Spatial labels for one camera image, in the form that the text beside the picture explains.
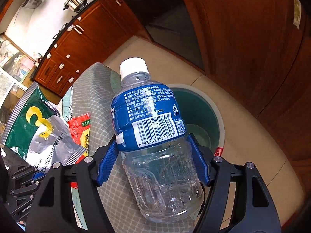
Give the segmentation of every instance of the blue label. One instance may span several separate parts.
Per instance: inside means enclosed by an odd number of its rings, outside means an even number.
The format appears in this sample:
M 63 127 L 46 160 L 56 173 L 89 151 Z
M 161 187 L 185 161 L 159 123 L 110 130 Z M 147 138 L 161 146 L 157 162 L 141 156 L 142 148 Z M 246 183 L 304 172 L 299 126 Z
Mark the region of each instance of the blue label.
M 134 151 L 186 133 L 172 90 L 163 84 L 140 86 L 112 100 L 112 124 L 120 151 Z

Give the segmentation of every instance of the tile floor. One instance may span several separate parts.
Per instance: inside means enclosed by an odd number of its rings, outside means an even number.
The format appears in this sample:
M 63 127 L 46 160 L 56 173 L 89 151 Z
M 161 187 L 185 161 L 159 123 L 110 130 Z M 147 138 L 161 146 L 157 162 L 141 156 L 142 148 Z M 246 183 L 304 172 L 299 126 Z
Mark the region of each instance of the tile floor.
M 303 191 L 286 156 L 261 124 L 233 97 L 195 68 L 145 40 L 132 37 L 104 65 L 119 72 L 122 61 L 140 57 L 146 61 L 153 80 L 164 84 L 183 83 L 206 93 L 218 106 L 225 125 L 222 156 L 230 163 L 253 162 L 274 200 L 283 225 L 303 202 Z M 231 184 L 222 228 L 228 225 L 235 184 Z

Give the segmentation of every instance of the silver bolt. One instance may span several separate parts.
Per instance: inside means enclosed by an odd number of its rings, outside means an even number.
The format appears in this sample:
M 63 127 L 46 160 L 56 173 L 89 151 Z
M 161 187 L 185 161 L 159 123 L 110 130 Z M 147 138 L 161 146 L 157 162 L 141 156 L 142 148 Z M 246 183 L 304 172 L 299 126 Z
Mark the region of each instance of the silver bolt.
M 255 167 L 252 162 L 248 162 L 246 165 L 249 169 L 253 169 Z
M 222 157 L 216 156 L 216 157 L 214 157 L 214 160 L 215 160 L 217 163 L 220 163 L 220 162 L 222 162 Z
M 87 157 L 84 159 L 84 161 L 85 161 L 86 163 L 90 163 L 90 162 L 93 161 L 93 157 L 87 156 Z
M 55 168 L 55 169 L 56 169 L 56 168 L 59 168 L 60 162 L 55 162 L 52 166 L 53 166 L 53 168 Z

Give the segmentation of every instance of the bucket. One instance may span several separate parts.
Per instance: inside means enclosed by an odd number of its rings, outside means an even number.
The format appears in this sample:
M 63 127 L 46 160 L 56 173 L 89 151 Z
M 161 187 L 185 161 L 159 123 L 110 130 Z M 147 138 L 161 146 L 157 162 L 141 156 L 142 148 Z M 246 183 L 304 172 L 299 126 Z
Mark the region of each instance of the bucket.
M 168 85 L 173 91 L 187 135 L 193 133 L 201 146 L 221 156 L 225 143 L 225 127 L 216 104 L 202 91 L 184 84 Z

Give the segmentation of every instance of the red snack package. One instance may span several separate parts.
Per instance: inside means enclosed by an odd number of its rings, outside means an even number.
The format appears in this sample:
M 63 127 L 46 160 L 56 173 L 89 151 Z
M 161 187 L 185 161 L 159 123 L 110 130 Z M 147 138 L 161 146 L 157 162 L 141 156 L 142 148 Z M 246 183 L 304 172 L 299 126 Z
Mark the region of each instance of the red snack package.
M 76 164 L 83 160 L 88 155 L 89 148 L 89 134 L 91 127 L 90 115 L 87 113 L 85 115 L 74 117 L 68 122 L 71 137 L 76 144 L 82 145 L 86 151 L 83 155 L 76 161 Z M 71 187 L 78 188 L 76 182 L 71 182 Z

